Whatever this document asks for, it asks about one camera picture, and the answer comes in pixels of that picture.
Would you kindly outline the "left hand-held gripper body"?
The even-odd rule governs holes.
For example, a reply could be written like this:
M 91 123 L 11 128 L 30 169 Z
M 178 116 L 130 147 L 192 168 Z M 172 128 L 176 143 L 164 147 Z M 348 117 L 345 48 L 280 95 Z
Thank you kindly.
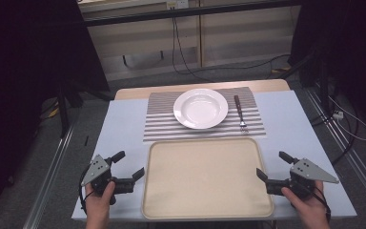
M 85 169 L 81 177 L 81 187 L 91 184 L 94 192 L 102 195 L 110 181 L 115 183 L 115 189 L 110 200 L 110 205 L 116 203 L 116 195 L 132 193 L 135 180 L 132 177 L 117 178 L 112 175 L 111 167 L 115 163 L 111 162 L 111 157 L 103 158 L 96 155 L 91 164 Z

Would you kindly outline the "white deep plate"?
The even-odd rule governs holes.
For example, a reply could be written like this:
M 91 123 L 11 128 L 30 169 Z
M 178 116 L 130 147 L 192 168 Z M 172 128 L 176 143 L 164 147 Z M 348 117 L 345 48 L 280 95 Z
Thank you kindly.
M 193 89 L 175 100 L 173 114 L 176 120 L 187 128 L 210 129 L 225 119 L 228 114 L 228 102 L 217 91 Z

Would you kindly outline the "black metal stand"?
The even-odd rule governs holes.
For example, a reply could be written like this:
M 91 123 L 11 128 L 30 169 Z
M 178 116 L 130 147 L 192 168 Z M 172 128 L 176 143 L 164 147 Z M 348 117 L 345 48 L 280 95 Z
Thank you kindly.
M 79 94 L 80 92 L 88 93 L 104 101 L 112 101 L 111 96 L 91 89 L 75 80 L 60 82 L 57 87 L 57 100 L 61 120 L 61 138 L 64 138 L 68 130 L 71 128 L 67 112 L 67 104 L 70 104 L 73 108 L 80 108 L 84 104 L 82 96 Z
M 298 74 L 303 87 L 318 85 L 320 106 L 325 115 L 330 115 L 332 112 L 329 102 L 327 53 L 320 50 L 310 51 L 278 78 L 287 79 L 295 73 Z

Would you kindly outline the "white wall socket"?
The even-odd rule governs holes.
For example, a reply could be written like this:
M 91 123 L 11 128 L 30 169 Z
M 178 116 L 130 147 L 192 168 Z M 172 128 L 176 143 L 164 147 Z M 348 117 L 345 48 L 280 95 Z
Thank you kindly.
M 166 6 L 168 10 L 181 10 L 189 7 L 189 0 L 167 0 Z

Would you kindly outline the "person's right hand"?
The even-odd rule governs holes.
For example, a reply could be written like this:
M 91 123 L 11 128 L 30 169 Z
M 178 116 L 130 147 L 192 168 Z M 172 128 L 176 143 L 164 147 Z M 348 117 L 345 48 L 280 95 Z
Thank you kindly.
M 304 219 L 326 219 L 326 209 L 316 198 L 301 200 L 287 187 L 283 187 L 281 192 L 295 207 L 301 221 Z

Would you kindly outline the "beige plastic tray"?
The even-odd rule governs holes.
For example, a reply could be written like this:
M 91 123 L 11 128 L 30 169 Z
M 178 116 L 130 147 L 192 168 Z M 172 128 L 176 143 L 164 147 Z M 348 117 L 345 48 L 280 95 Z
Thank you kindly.
M 256 171 L 264 164 L 248 137 L 155 142 L 142 213 L 147 219 L 256 219 L 274 211 Z

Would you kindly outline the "person's left hand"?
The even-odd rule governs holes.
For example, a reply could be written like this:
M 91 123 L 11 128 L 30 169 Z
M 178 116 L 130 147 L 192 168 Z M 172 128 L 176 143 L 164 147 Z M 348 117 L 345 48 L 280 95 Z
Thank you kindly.
M 90 183 L 86 185 L 85 189 L 89 194 L 89 196 L 86 197 L 88 222 L 103 223 L 109 219 L 110 199 L 113 195 L 114 188 L 115 183 L 110 181 L 106 186 L 104 193 L 98 196 Z

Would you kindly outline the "pale blue table sheet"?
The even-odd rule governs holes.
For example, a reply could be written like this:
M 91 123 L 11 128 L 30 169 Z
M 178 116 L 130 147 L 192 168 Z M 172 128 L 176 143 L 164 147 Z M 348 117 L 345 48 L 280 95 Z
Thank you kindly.
M 289 174 L 288 164 L 278 157 L 279 151 L 295 157 L 306 157 L 328 173 L 334 170 L 294 92 L 257 93 L 254 98 L 267 132 L 265 138 L 256 138 L 254 141 L 258 144 L 270 177 L 284 178 Z M 112 168 L 118 176 L 129 175 L 138 168 L 144 168 L 147 172 L 151 147 L 143 140 L 147 105 L 145 99 L 133 99 L 114 100 L 109 106 L 95 151 L 101 156 L 110 156 L 119 150 L 126 152 L 126 158 Z M 270 197 L 274 204 L 273 213 L 266 218 L 248 220 L 295 218 L 295 209 L 286 198 Z

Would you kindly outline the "grey striped placemat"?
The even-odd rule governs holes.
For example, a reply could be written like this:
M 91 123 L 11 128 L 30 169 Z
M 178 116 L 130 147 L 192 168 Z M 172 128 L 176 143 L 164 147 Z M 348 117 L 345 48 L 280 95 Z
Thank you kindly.
M 197 139 L 210 137 L 249 136 L 265 138 L 264 128 L 254 94 L 247 87 L 214 90 L 222 94 L 228 102 L 228 114 L 218 125 L 204 130 L 187 128 L 180 124 L 173 114 L 175 100 L 185 92 L 152 93 L 147 106 L 143 140 L 155 142 L 172 139 Z M 243 118 L 248 133 L 242 133 L 239 116 L 235 107 L 234 96 L 238 95 Z

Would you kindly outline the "black curtain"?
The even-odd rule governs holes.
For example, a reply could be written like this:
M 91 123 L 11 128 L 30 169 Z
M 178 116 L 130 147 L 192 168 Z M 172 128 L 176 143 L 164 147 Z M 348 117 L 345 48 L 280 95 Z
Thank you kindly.
M 304 0 L 289 64 L 327 56 L 329 75 L 366 115 L 366 0 Z
M 42 103 L 58 94 L 109 86 L 79 0 L 0 0 L 0 195 L 39 124 Z

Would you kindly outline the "beige cabinet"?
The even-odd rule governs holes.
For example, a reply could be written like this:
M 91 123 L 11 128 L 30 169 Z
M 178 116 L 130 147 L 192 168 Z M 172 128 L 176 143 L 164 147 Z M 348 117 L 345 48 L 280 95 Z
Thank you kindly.
M 77 0 L 85 19 L 167 10 L 167 0 Z M 189 0 L 208 7 L 256 0 Z M 108 80 L 268 59 L 292 46 L 300 7 L 244 10 L 90 27 Z

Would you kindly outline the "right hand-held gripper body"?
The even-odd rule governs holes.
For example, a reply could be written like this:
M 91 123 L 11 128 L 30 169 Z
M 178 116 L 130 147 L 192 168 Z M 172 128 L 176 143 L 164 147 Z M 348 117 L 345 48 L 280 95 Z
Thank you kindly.
M 321 169 L 307 158 L 283 157 L 291 164 L 290 177 L 284 180 L 268 179 L 265 177 L 266 191 L 270 195 L 282 196 L 282 187 L 289 188 L 298 198 L 309 198 L 315 189 L 317 180 L 330 183 L 339 183 L 339 180 Z

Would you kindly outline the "aluminium floor rail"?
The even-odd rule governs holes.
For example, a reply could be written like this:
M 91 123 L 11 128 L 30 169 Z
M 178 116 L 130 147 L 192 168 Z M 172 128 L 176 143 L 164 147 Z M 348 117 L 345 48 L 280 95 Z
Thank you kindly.
M 62 164 L 64 154 L 67 152 L 71 137 L 73 134 L 73 126 L 63 134 L 55 151 L 53 160 L 47 171 L 44 181 L 38 191 L 37 197 L 30 209 L 28 217 L 23 225 L 23 229 L 38 229 L 44 211 L 50 199 L 51 190 L 54 186 L 59 168 Z
M 354 105 L 338 95 L 329 100 L 342 120 L 323 113 L 316 88 L 301 91 L 301 103 L 356 210 L 366 211 L 366 120 Z

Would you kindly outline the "black horizontal bar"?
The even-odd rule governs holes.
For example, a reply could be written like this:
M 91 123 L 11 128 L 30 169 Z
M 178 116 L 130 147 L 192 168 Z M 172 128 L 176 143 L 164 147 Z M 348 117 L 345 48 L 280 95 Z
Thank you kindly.
M 160 10 L 154 12 L 142 12 L 136 14 L 120 15 L 120 16 L 96 17 L 93 19 L 86 19 L 83 22 L 83 25 L 85 27 L 96 27 L 96 26 L 125 24 L 132 22 L 151 21 L 151 20 L 168 19 L 168 18 L 236 12 L 244 10 L 265 10 L 265 9 L 301 6 L 303 3 L 304 0 L 260 0 L 256 2 L 208 6 L 208 7 L 196 7 L 182 10 Z

